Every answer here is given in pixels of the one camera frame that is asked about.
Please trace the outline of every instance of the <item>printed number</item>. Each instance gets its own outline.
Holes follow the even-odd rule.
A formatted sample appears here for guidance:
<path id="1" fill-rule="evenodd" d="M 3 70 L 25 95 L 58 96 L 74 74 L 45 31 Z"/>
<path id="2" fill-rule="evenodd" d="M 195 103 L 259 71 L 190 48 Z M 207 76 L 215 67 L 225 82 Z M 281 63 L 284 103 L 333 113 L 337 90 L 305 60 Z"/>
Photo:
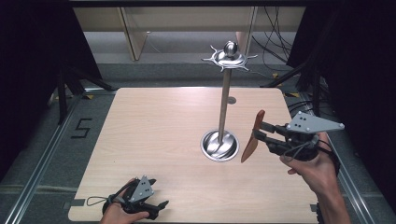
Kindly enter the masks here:
<path id="1" fill-rule="evenodd" d="M 80 119 L 78 121 L 78 125 L 76 127 L 76 131 L 85 131 L 84 135 L 82 135 L 82 136 L 72 136 L 72 138 L 86 138 L 87 137 L 88 132 L 90 131 L 91 128 L 81 128 L 81 127 L 79 127 L 81 125 L 82 121 L 84 121 L 84 120 L 92 120 L 92 119 Z"/>

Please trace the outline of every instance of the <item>wooden table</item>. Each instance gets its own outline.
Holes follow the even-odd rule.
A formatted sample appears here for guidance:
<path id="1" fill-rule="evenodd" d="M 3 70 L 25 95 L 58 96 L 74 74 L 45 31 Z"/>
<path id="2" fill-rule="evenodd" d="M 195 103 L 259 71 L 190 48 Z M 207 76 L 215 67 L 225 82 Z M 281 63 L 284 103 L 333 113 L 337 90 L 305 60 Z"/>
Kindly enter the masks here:
<path id="1" fill-rule="evenodd" d="M 158 222 L 317 222 L 310 208 L 315 194 L 300 176 L 288 175 L 264 143 L 240 161 L 260 109 L 266 122 L 290 122 L 281 91 L 231 87 L 230 96 L 236 103 L 228 105 L 225 129 L 236 135 L 240 151 L 230 161 L 216 162 L 200 143 L 219 126 L 221 88 L 118 90 L 75 199 L 107 197 L 129 179 L 147 175 L 157 179 L 147 202 L 169 200 Z M 96 221 L 101 210 L 102 204 L 72 206 L 69 218 Z"/>

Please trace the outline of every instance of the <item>metal base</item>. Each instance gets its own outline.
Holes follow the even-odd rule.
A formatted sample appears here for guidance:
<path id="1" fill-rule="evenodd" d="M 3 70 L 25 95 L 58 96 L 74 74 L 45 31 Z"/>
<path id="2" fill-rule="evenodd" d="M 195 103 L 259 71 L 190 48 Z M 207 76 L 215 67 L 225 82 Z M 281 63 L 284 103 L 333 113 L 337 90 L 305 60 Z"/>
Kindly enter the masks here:
<path id="1" fill-rule="evenodd" d="M 239 142 L 232 133 L 224 131 L 220 144 L 219 131 L 213 130 L 202 138 L 201 150 L 212 161 L 229 161 L 238 154 Z"/>

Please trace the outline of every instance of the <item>black curtain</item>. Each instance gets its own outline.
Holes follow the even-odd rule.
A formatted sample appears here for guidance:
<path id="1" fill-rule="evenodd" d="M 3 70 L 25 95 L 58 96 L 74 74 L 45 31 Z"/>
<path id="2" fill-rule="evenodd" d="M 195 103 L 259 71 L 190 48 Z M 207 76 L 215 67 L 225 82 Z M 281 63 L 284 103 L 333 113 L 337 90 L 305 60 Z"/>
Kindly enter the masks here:
<path id="1" fill-rule="evenodd" d="M 0 179 L 26 148 L 64 66 L 101 78 L 73 9 L 1 1 Z"/>
<path id="2" fill-rule="evenodd" d="M 327 58 L 315 67 L 329 84 L 335 112 L 355 150 L 396 212 L 396 6 L 390 1 L 345 1 L 342 7 L 333 28 L 336 35 L 323 49 Z M 315 31 L 324 27 L 322 18 L 321 10 L 306 12 L 290 65 L 306 60 L 302 51 L 310 52 L 308 43 L 318 39 Z"/>

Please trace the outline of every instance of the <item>human hand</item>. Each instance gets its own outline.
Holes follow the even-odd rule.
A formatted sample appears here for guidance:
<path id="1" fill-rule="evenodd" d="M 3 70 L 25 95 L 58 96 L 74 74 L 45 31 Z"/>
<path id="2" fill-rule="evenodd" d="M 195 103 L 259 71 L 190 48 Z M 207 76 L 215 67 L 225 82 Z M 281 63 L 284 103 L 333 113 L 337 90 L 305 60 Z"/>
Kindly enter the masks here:
<path id="1" fill-rule="evenodd" d="M 318 146 L 331 151 L 326 133 L 318 133 Z M 350 224 L 349 214 L 344 199 L 338 188 L 337 176 L 332 159 L 325 152 L 319 151 L 311 161 L 291 160 L 280 156 L 280 160 L 289 166 L 288 174 L 299 174 L 309 188 L 317 194 L 321 214 L 327 224 Z"/>
<path id="2" fill-rule="evenodd" d="M 122 197 L 124 193 L 125 190 L 120 193 L 120 196 Z M 130 224 L 148 216 L 148 212 L 128 214 L 124 212 L 122 206 L 119 203 L 111 203 L 103 214 L 100 224 Z"/>
<path id="3" fill-rule="evenodd" d="M 318 137 L 318 145 L 331 151 L 329 146 L 325 144 L 329 143 L 327 134 L 318 133 Z M 288 174 L 301 175 L 309 188 L 311 188 L 316 194 L 327 193 L 331 189 L 338 188 L 334 164 L 327 153 L 319 151 L 318 155 L 311 161 L 291 160 L 284 156 L 280 156 L 279 158 L 283 163 L 291 168 L 288 170 Z"/>

